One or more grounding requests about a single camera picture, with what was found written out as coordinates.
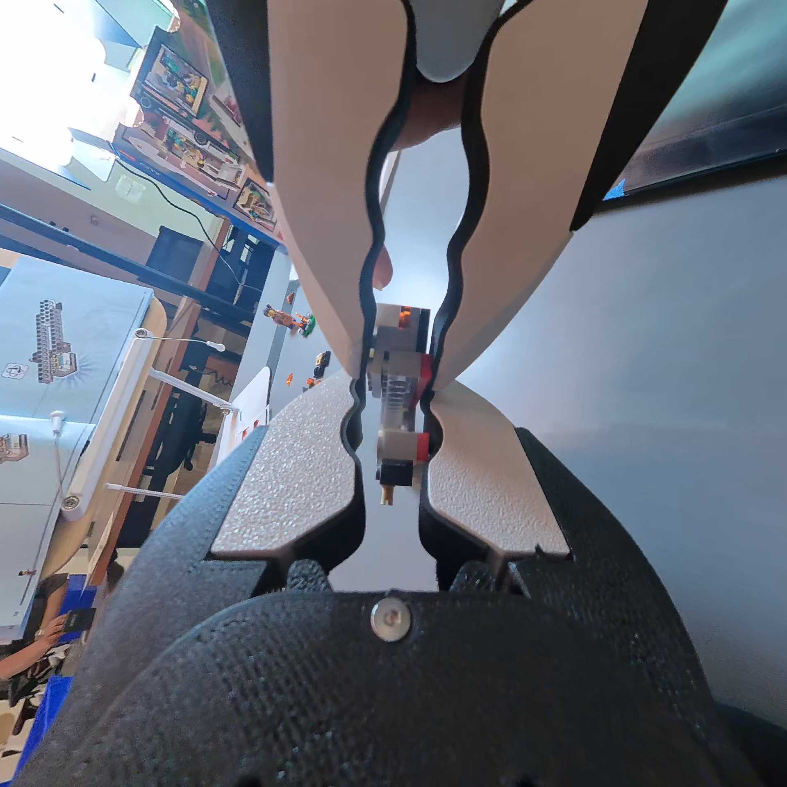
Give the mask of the white book stand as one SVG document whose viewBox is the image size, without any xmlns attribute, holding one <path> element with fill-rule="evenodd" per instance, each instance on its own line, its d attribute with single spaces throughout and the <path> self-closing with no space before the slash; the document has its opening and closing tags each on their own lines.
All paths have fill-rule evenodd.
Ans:
<svg viewBox="0 0 787 787">
<path fill-rule="evenodd" d="M 231 401 L 156 369 L 161 339 L 150 329 L 164 323 L 164 318 L 156 302 L 143 326 L 132 334 L 107 404 L 78 458 L 72 479 L 65 485 L 61 512 L 38 573 L 40 579 L 63 572 L 91 537 L 86 573 L 87 581 L 97 585 L 109 553 L 117 546 L 124 517 L 132 513 L 132 504 L 151 509 L 154 528 L 163 519 L 158 511 L 160 501 L 166 500 L 173 507 L 182 499 L 170 489 L 168 481 L 163 491 L 131 486 L 135 463 L 148 458 L 171 394 L 191 394 L 221 413 L 220 433 L 211 456 L 216 464 L 253 428 L 269 421 L 271 374 L 267 367 Z"/>
</svg>

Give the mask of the blue plastic bin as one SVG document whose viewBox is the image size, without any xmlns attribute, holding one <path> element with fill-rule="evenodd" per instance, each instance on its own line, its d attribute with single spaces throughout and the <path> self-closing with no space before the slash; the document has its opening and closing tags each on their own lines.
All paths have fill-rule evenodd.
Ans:
<svg viewBox="0 0 787 787">
<path fill-rule="evenodd" d="M 31 732 L 27 737 L 25 747 L 22 751 L 22 756 L 17 767 L 18 770 L 20 770 L 30 759 L 32 753 L 34 753 L 34 750 L 38 747 L 46 732 L 54 723 L 72 683 L 73 677 L 56 675 L 50 678 L 46 684 L 43 699 L 34 716 Z"/>
<path fill-rule="evenodd" d="M 86 575 L 71 574 L 68 576 L 67 590 L 61 606 L 61 614 L 72 610 L 93 607 L 98 587 L 87 581 Z"/>
</svg>

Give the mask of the dark glossy panel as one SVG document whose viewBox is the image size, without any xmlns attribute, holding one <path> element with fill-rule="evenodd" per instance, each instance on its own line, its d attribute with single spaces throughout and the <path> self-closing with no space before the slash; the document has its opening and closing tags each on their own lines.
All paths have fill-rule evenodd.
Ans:
<svg viewBox="0 0 787 787">
<path fill-rule="evenodd" d="M 786 2 L 732 1 L 596 213 L 785 174 Z"/>
</svg>

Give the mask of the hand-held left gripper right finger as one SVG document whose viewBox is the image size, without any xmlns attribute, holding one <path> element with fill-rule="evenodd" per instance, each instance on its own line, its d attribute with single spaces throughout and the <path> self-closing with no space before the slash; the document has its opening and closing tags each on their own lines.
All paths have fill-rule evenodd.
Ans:
<svg viewBox="0 0 787 787">
<path fill-rule="evenodd" d="M 428 466 L 434 512 L 500 560 L 565 557 L 569 546 L 513 423 L 461 382 L 430 403 L 442 442 Z"/>
</svg>

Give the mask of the grey lego beam frame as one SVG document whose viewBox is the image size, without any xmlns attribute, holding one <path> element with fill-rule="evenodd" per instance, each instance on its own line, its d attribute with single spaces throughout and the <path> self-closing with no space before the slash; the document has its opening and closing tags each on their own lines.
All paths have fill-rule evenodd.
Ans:
<svg viewBox="0 0 787 787">
<path fill-rule="evenodd" d="M 428 458 L 429 438 L 416 428 L 416 408 L 431 377 L 431 356 L 414 350 L 376 349 L 368 388 L 380 401 L 376 479 L 383 505 L 395 487 L 410 487 L 416 464 Z"/>
</svg>

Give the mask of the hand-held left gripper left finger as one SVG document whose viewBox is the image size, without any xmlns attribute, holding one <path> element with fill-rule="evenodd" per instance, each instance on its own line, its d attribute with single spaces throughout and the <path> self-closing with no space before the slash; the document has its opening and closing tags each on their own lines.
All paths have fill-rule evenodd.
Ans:
<svg viewBox="0 0 787 787">
<path fill-rule="evenodd" d="M 351 523 L 359 509 L 364 530 L 363 484 L 346 442 L 346 423 L 357 405 L 353 379 L 330 375 L 292 400 L 268 425 L 212 544 L 221 559 L 343 561 L 316 542 L 334 526 Z"/>
</svg>

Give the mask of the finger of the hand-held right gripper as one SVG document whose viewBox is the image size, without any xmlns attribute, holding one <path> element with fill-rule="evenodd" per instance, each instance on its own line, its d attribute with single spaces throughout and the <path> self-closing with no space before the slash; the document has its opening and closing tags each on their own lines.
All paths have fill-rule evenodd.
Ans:
<svg viewBox="0 0 787 787">
<path fill-rule="evenodd" d="M 399 97 L 403 2 L 268 2 L 273 180 L 290 260 L 342 368 L 361 375 L 375 252 L 372 149 Z"/>
<path fill-rule="evenodd" d="M 535 1 L 495 35 L 480 105 L 487 197 L 462 250 L 463 294 L 445 333 L 435 389 L 497 338 L 571 239 L 646 7 Z"/>
</svg>

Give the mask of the instruction booklet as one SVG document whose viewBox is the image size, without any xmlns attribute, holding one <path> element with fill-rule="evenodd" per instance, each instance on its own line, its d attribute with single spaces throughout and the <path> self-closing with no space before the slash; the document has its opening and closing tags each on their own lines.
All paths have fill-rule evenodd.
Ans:
<svg viewBox="0 0 787 787">
<path fill-rule="evenodd" d="M 23 635 L 68 487 L 153 300 L 31 257 L 2 275 L 2 644 Z"/>
</svg>

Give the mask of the black office chair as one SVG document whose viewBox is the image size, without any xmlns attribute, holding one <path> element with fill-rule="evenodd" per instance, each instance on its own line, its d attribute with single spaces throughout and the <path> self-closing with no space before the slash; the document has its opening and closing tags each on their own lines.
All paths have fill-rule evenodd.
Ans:
<svg viewBox="0 0 787 787">
<path fill-rule="evenodd" d="M 216 443 L 215 434 L 203 431 L 207 414 L 208 404 L 191 394 L 169 396 L 146 461 L 144 474 L 151 477 L 149 489 L 163 491 L 167 479 L 181 466 L 191 471 L 199 443 Z"/>
</svg>

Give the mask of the person's right hand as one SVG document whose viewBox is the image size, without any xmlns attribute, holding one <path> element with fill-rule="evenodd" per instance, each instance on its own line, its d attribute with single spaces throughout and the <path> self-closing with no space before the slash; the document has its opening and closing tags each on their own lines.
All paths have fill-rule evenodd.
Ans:
<svg viewBox="0 0 787 787">
<path fill-rule="evenodd" d="M 446 294 L 446 250 L 467 198 L 458 131 L 464 78 L 418 77 L 396 149 L 383 212 L 386 248 L 375 270 L 381 302 L 437 307 Z"/>
</svg>

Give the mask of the lego set box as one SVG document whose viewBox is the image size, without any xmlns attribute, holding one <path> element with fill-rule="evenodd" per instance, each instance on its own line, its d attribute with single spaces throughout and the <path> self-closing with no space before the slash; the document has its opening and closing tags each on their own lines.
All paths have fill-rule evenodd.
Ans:
<svg viewBox="0 0 787 787">
<path fill-rule="evenodd" d="M 131 96 L 141 117 L 120 125 L 120 157 L 217 216 L 283 244 L 221 53 L 204 14 L 156 27 Z"/>
</svg>

